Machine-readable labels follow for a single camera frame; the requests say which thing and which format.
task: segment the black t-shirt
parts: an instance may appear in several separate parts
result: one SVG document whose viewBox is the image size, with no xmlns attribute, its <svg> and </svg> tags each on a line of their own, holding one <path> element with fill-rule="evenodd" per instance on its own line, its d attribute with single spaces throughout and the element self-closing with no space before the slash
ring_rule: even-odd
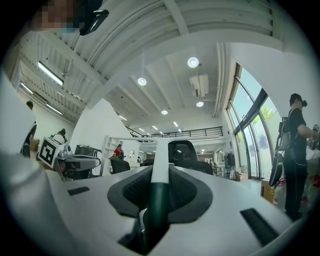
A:
<svg viewBox="0 0 320 256">
<path fill-rule="evenodd" d="M 306 150 L 307 139 L 302 137 L 298 133 L 298 127 L 300 125 L 306 125 L 302 111 L 299 108 L 295 108 L 289 111 L 289 125 L 290 125 L 290 137 L 291 146 L 295 154 L 295 160 L 298 163 L 305 164 L 306 162 Z"/>
</svg>

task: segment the black pants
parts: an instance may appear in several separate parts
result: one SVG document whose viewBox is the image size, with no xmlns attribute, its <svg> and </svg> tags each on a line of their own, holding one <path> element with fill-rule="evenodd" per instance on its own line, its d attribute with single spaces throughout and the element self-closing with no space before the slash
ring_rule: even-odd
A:
<svg viewBox="0 0 320 256">
<path fill-rule="evenodd" d="M 296 221 L 299 218 L 298 211 L 307 179 L 306 162 L 303 162 L 303 165 L 301 165 L 286 156 L 284 156 L 283 160 L 283 168 L 286 180 L 285 209 L 286 214 L 293 221 Z"/>
</svg>

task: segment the man's arm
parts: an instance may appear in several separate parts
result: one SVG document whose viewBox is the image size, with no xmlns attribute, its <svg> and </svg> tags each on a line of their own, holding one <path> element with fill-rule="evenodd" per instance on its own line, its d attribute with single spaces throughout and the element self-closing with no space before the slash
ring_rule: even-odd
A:
<svg viewBox="0 0 320 256">
<path fill-rule="evenodd" d="M 316 132 L 315 130 L 311 130 L 309 127 L 305 126 L 304 124 L 300 124 L 298 126 L 298 133 L 306 139 L 313 138 L 315 141 L 319 139 L 319 133 Z"/>
</svg>

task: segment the air conditioning unit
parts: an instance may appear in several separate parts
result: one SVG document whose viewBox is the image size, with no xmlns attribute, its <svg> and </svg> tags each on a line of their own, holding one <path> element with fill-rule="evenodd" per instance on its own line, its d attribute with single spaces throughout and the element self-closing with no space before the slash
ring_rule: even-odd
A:
<svg viewBox="0 0 320 256">
<path fill-rule="evenodd" d="M 203 98 L 209 93 L 209 77 L 207 74 L 199 74 L 190 77 L 192 94 L 196 98 Z"/>
</svg>

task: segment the white cloth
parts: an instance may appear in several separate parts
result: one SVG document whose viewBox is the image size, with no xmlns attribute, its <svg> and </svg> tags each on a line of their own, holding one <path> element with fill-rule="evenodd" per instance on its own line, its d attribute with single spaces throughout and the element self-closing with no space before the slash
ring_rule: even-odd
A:
<svg viewBox="0 0 320 256">
<path fill-rule="evenodd" d="M 62 144 L 65 144 L 65 139 L 64 139 L 64 137 L 62 137 L 62 135 L 56 134 L 56 135 L 53 136 L 53 138 L 54 138 L 56 141 L 58 141 L 58 142 L 60 142 L 60 143 L 62 143 Z"/>
</svg>

